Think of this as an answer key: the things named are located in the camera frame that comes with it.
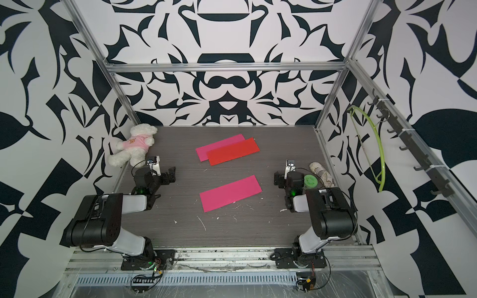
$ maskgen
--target black cable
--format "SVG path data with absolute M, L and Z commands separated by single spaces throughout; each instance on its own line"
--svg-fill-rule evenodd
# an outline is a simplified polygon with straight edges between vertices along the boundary
M 296 172 L 296 169 L 302 169 L 302 170 L 305 170 L 305 171 L 311 173 L 313 176 L 315 176 L 316 178 L 318 178 L 318 179 L 321 181 L 321 186 L 322 186 L 322 187 L 325 186 L 325 183 L 323 182 L 323 179 L 322 179 L 321 177 L 319 177 L 318 175 L 316 175 L 315 173 L 313 173 L 312 171 L 307 170 L 307 169 L 305 169 L 305 168 L 294 168 L 293 171 Z
M 145 162 L 146 160 L 147 160 L 147 159 L 145 159 L 145 160 L 142 160 L 142 161 L 140 161 L 140 162 L 136 163 L 136 164 L 135 164 L 135 165 L 134 165 L 134 166 L 131 168 L 131 176 L 132 176 L 133 178 L 134 178 L 134 174 L 133 174 L 133 170 L 134 170 L 134 168 L 135 168 L 135 167 L 137 167 L 137 165 L 138 165 L 138 164 L 140 164 L 141 162 Z
M 274 252 L 271 256 L 270 256 L 270 260 L 271 261 L 278 261 L 278 260 L 281 260 L 281 259 L 284 259 L 286 257 L 291 257 L 291 256 L 282 256 L 279 252 Z
M 325 186 L 325 183 L 323 182 L 323 180 L 321 179 L 321 177 L 319 177 L 318 175 L 316 175 L 315 173 L 313 173 L 312 171 L 310 170 L 307 170 L 305 168 L 295 168 L 293 169 L 293 171 L 295 171 L 296 169 L 302 169 L 302 170 L 305 170 L 309 173 L 312 173 L 315 177 L 317 177 L 320 181 L 321 181 L 321 185 L 322 186 Z M 343 241 L 343 240 L 346 240 L 346 239 L 349 239 L 351 238 L 356 232 L 357 232 L 357 227 L 358 227 L 358 210 L 356 209 L 356 205 L 354 204 L 353 200 L 350 198 L 349 195 L 347 195 L 343 190 L 341 190 L 340 188 L 333 188 L 333 189 L 339 189 L 349 200 L 350 200 L 350 203 L 351 203 L 351 207 L 354 209 L 354 212 L 356 213 L 356 224 L 353 224 L 353 231 L 345 238 L 342 238 L 342 239 L 336 239 L 336 240 L 333 240 L 333 241 Z
M 155 277 L 155 276 L 154 276 L 154 272 L 152 273 L 152 276 L 151 276 L 151 277 L 147 277 L 147 276 L 145 276 L 144 274 L 136 275 L 135 277 L 133 277 L 133 278 L 129 281 L 129 287 L 131 288 L 132 291 L 134 291 L 134 290 L 133 290 L 133 280 L 134 280 L 134 279 L 152 279 L 152 280 L 154 280 L 155 278 L 157 278 L 157 281 L 156 281 L 152 286 L 150 286 L 149 288 L 147 288 L 147 289 L 145 289 L 145 290 L 143 291 L 143 293 L 144 293 L 144 292 L 146 292 L 146 291 L 149 291 L 149 290 L 152 289 L 153 287 L 155 287 L 155 286 L 158 284 L 158 282 L 161 281 L 163 275 L 164 275 L 164 273 L 161 273 L 161 275 Z
M 334 241 L 343 241 L 343 240 L 349 239 L 349 238 L 351 238 L 351 236 L 353 236 L 358 231 L 358 209 L 356 209 L 356 205 L 354 204 L 354 202 L 350 198 L 350 196 L 347 195 L 343 190 L 341 190 L 341 189 L 339 189 L 339 190 L 350 200 L 351 207 L 354 209 L 354 213 L 356 213 L 356 224 L 353 225 L 353 231 L 347 237 L 342 238 L 342 239 L 336 239 Z
M 90 213 L 89 213 L 89 216 L 88 216 L 88 220 L 86 221 L 86 225 L 84 225 L 84 228 L 83 228 L 83 232 L 81 233 L 81 237 L 80 237 L 80 250 L 82 252 L 85 252 L 85 253 L 91 253 L 91 252 L 94 252 L 96 250 L 100 250 L 100 249 L 103 249 L 103 248 L 97 248 L 97 249 L 93 249 L 93 250 L 84 250 L 82 245 L 83 245 L 83 236 L 84 236 L 84 232 L 86 231 L 86 227 L 88 226 L 88 223 L 90 222 L 91 218 L 93 217 L 93 212 L 94 212 L 94 209 L 96 208 L 96 204 L 98 204 L 99 200 L 101 199 L 102 195 L 99 195 L 98 198 L 96 199 L 96 201 L 94 202 L 93 204 L 93 208 L 90 210 Z
M 326 281 L 325 281 L 325 283 L 324 283 L 323 285 L 321 285 L 321 286 L 319 286 L 319 287 L 317 287 L 317 288 L 313 288 L 313 289 L 311 289 L 310 291 L 322 289 L 322 288 L 324 288 L 324 287 L 328 284 L 328 282 L 330 281 L 330 278 L 331 278 L 331 265 L 330 265 L 330 261 L 328 260 L 328 258 L 327 258 L 326 256 L 324 256 L 324 257 L 325 257 L 326 262 L 328 262 L 328 267 L 330 268 L 330 272 L 329 272 L 329 274 L 328 274 L 328 277 L 326 278 Z M 295 282 L 295 287 L 296 287 L 298 290 L 300 290 L 300 291 L 307 292 L 306 290 L 300 289 L 300 287 L 298 287 L 298 286 L 303 286 L 303 285 L 305 285 L 306 283 L 305 283 L 304 281 L 306 281 L 306 279 L 299 279 L 299 280 L 297 280 L 297 281 Z

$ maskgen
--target white teddy bear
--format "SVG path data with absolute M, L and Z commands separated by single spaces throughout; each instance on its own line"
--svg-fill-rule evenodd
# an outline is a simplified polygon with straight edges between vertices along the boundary
M 132 166 L 141 167 L 145 162 L 146 153 L 149 147 L 154 144 L 152 135 L 157 133 L 157 128 L 149 124 L 139 124 L 131 128 L 131 137 L 124 142 L 116 144 L 117 150 L 122 150 L 114 155 L 110 155 L 108 162 L 112 166 L 122 166 L 130 160 Z

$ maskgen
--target black and white patterned wall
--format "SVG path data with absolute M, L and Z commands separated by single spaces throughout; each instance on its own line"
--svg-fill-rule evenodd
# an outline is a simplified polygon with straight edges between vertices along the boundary
M 151 125 L 315 124 L 337 71 L 121 73 Z
M 81 0 L 111 63 L 343 61 L 369 0 Z M 129 73 L 155 125 L 314 124 L 336 72 Z
M 112 190 L 132 123 L 58 0 L 0 2 L 0 73 L 1 296 L 34 298 L 63 274 L 82 198 Z
M 357 55 L 376 84 L 475 197 L 477 22 L 475 1 L 385 0 Z M 377 192 L 358 142 L 350 105 L 378 123 L 371 98 L 349 74 L 322 129 L 341 186 L 359 210 L 366 242 L 373 244 L 397 297 L 474 297 L 477 239 L 387 123 L 379 124 L 386 159 L 384 191 Z M 374 134 L 355 118 L 375 173 Z

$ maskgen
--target red paper sheet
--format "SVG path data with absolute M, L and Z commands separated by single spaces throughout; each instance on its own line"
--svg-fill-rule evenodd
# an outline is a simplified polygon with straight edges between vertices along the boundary
M 216 165 L 260 151 L 253 138 L 207 152 L 210 165 Z

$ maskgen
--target pink shirt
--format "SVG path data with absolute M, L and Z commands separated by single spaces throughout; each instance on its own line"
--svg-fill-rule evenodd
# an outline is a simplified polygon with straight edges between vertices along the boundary
M 127 148 L 139 147 L 139 148 L 143 148 L 147 152 L 147 150 L 149 149 L 149 146 L 146 145 L 144 140 L 148 137 L 149 135 L 147 134 L 139 134 L 139 135 L 135 135 L 134 137 L 132 136 L 131 138 L 129 138 L 129 140 L 123 142 L 123 148 L 127 149 Z

